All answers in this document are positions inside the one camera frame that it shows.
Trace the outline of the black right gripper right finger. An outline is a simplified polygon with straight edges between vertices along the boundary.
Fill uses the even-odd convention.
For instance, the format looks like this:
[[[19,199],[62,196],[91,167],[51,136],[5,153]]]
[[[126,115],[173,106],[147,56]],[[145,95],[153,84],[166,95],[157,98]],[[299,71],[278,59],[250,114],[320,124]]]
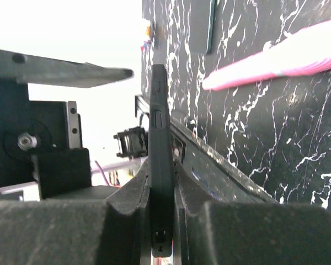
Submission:
[[[331,213],[304,204],[225,203],[175,163],[175,264],[331,264]]]

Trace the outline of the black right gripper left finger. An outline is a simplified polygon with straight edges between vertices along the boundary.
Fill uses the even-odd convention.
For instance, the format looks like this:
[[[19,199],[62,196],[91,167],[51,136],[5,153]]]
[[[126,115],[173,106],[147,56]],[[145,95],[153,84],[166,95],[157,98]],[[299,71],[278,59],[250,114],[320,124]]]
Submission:
[[[0,264],[149,264],[147,167],[105,200],[0,201]]]

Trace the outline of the blue smartphone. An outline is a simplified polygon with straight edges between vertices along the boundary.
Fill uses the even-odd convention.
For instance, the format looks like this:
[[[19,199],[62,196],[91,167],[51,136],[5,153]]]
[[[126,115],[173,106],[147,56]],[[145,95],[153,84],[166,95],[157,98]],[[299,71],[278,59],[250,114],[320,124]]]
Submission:
[[[191,1],[189,47],[193,54],[211,52],[215,6],[215,0]]]

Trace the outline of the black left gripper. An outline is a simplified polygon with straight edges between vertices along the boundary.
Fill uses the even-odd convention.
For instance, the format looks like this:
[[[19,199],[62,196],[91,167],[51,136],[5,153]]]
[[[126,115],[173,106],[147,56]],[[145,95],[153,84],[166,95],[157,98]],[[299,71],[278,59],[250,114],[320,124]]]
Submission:
[[[0,188],[37,182],[47,199],[92,185],[76,102],[31,101],[28,83],[92,88],[133,75],[0,50]]]

